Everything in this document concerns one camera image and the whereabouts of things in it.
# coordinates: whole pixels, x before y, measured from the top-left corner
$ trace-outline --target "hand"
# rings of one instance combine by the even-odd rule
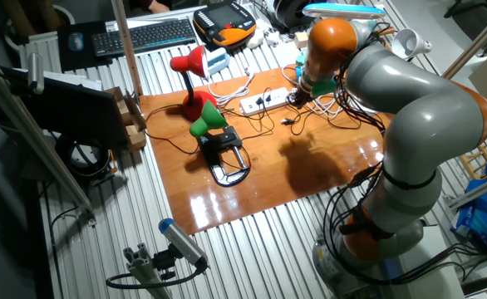
[[[161,12],[169,12],[170,9],[165,6],[164,4],[158,3],[156,0],[151,2],[149,10],[151,13],[161,13]]]

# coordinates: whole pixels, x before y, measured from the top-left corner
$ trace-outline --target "red object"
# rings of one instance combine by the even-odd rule
[[[188,56],[171,58],[171,69],[178,72],[191,71],[195,75],[206,78],[209,74],[204,47],[196,47]]]
[[[183,111],[186,117],[189,119],[196,121],[201,117],[201,112],[203,112],[204,103],[209,100],[214,107],[218,108],[218,103],[210,93],[204,91],[194,91],[194,103],[193,105],[189,105],[189,97],[186,96],[183,101]]]

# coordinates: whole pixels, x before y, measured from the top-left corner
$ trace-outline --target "green object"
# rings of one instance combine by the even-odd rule
[[[310,92],[311,97],[318,97],[329,94],[336,88],[336,82],[330,80],[327,82],[316,82],[312,86],[312,91]]]
[[[299,55],[295,60],[295,64],[298,66],[304,66],[306,62],[307,62],[307,54]]]
[[[227,125],[227,120],[210,101],[207,101],[203,106],[203,111],[201,111],[201,117],[190,126],[190,133],[199,138],[209,130],[222,129]]]

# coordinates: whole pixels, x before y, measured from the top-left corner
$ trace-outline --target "white cable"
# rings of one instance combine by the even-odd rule
[[[218,105],[227,105],[232,99],[235,99],[235,98],[241,97],[241,96],[246,96],[249,93],[248,86],[251,83],[251,81],[253,80],[254,75],[255,75],[254,71],[249,72],[249,78],[247,79],[247,82],[245,83],[245,85],[240,86],[235,92],[228,94],[226,96],[217,95],[217,94],[213,93],[212,90],[210,89],[210,82],[211,81],[210,81],[210,78],[208,78],[207,80],[209,81],[209,92],[213,97],[218,98],[218,99],[216,99],[216,103]]]
[[[332,98],[332,100],[326,104],[323,104],[321,102],[321,98],[324,96],[319,96],[316,100],[314,100],[312,103],[314,106],[312,107],[310,103],[307,103],[307,107],[313,111],[317,115],[326,115],[327,118],[333,120],[336,118],[336,116],[342,112],[342,108],[338,107],[336,111],[330,111],[334,103],[336,103],[336,100]]]
[[[294,66],[294,65],[286,65],[286,66],[283,66],[283,69],[281,70],[281,72],[283,73],[283,76],[284,78],[286,78],[286,80],[290,81],[290,83],[294,84],[295,86],[297,86],[297,82],[288,78],[288,76],[286,76],[286,74],[284,74],[284,70],[286,69],[287,66]]]

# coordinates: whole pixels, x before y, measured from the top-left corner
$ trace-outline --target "red desk lamp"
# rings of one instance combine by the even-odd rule
[[[204,47],[196,47],[188,56],[174,57],[170,61],[171,69],[180,72],[183,76],[184,84],[188,90],[188,95],[183,101],[184,114],[191,120],[201,117],[204,103],[209,100],[214,107],[217,107],[216,100],[210,93],[204,91],[194,91],[187,71],[193,72],[201,78],[209,76],[209,64],[207,62]]]

